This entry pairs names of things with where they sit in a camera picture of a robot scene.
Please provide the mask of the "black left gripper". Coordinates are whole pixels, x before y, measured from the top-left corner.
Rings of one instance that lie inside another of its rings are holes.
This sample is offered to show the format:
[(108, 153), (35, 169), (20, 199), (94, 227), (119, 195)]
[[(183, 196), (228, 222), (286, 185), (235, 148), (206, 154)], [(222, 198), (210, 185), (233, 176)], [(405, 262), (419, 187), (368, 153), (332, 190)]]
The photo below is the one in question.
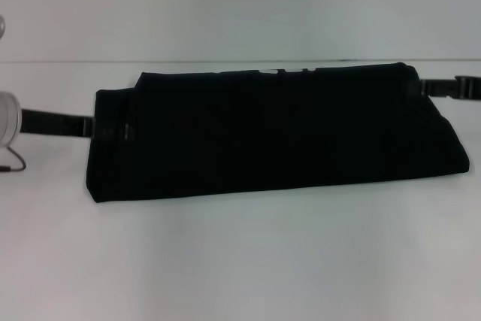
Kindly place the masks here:
[(21, 132), (36, 135), (128, 140), (130, 126), (117, 119), (55, 114), (22, 109)]

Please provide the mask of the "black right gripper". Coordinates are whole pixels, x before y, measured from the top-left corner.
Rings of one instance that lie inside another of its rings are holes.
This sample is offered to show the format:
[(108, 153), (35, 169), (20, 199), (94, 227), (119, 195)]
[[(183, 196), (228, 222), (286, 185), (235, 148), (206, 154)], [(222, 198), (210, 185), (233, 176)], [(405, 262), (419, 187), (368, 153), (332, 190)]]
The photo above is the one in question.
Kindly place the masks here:
[(455, 97), (461, 100), (481, 101), (481, 77), (456, 76), (455, 80), (415, 80), (408, 85), (407, 94), (408, 96)]

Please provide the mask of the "black T-shirt with FREE print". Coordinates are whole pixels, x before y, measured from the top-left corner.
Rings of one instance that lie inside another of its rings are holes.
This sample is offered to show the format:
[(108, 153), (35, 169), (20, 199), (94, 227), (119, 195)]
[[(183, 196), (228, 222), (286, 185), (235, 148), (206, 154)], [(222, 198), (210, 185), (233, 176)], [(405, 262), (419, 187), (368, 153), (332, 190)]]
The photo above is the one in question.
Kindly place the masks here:
[(465, 173), (449, 121), (402, 63), (266, 74), (144, 73), (100, 90), (86, 187), (96, 202)]

